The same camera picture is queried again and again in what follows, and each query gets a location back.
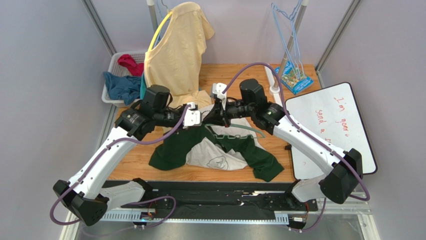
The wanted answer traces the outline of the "green plastic hanger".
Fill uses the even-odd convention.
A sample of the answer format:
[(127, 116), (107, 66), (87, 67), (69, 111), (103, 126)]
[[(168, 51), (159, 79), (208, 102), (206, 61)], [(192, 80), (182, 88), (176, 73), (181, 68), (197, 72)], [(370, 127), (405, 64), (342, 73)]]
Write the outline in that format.
[(257, 129), (254, 129), (252, 127), (242, 125), (242, 124), (235, 124), (231, 123), (227, 128), (236, 128), (236, 129), (242, 129), (243, 132), (238, 131), (235, 133), (234, 131), (231, 132), (231, 134), (217, 134), (212, 127), (220, 127), (220, 128), (226, 128), (225, 126), (219, 126), (215, 124), (204, 124), (203, 125), (216, 139), (264, 139), (266, 135)]

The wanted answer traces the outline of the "green and white t-shirt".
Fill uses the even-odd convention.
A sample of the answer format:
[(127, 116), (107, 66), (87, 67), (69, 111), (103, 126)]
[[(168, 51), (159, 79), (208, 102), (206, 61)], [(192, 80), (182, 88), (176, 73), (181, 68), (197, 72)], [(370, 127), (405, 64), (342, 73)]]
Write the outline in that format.
[[(251, 127), (246, 118), (232, 119), (231, 124)], [(211, 127), (217, 134), (243, 132), (238, 128)], [(149, 165), (169, 171), (184, 165), (213, 170), (236, 171), (250, 167), (256, 179), (270, 182), (284, 167), (262, 147), (258, 139), (216, 139), (205, 127), (179, 130), (166, 138), (152, 153)]]

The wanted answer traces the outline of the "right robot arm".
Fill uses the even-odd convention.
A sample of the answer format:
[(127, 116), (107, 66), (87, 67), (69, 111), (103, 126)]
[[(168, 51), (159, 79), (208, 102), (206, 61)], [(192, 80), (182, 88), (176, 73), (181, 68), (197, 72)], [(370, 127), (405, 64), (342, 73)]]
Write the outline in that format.
[(321, 169), (320, 176), (296, 180), (286, 191), (290, 199), (306, 202), (327, 198), (343, 204), (354, 197), (357, 186), (364, 184), (362, 154), (358, 150), (346, 151), (321, 139), (299, 123), (284, 104), (268, 101), (256, 79), (246, 79), (239, 84), (242, 98), (236, 101), (228, 101), (227, 89), (224, 83), (212, 85), (210, 95), (214, 104), (204, 123), (230, 127), (232, 119), (249, 117), (256, 127), (286, 141)]

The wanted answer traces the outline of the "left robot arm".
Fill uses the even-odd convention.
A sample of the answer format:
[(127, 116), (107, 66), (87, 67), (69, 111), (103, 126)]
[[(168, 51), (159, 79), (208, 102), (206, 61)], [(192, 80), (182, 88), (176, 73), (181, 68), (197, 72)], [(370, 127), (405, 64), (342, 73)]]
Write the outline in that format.
[[(183, 126), (186, 114), (198, 108), (194, 102), (171, 108), (172, 101), (168, 88), (152, 85), (146, 89), (143, 99), (121, 113), (105, 142), (84, 167), (69, 180), (58, 180), (54, 184), (57, 200), (49, 212), (53, 223), (66, 226), (81, 221), (92, 226), (108, 211), (135, 203), (146, 191), (152, 190), (140, 178), (108, 188), (104, 183), (136, 145), (152, 145), (165, 140)], [(77, 220), (63, 222), (56, 219), (54, 211), (58, 204), (73, 213)]]

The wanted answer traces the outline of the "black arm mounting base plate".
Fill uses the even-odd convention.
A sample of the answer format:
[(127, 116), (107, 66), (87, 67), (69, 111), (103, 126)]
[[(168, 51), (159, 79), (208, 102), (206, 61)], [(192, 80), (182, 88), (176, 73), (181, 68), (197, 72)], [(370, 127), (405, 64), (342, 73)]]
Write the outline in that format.
[(156, 217), (171, 215), (185, 220), (273, 220), (275, 212), (317, 213), (315, 200), (292, 204), (287, 199), (289, 183), (150, 181), (152, 190), (139, 205), (154, 210)]

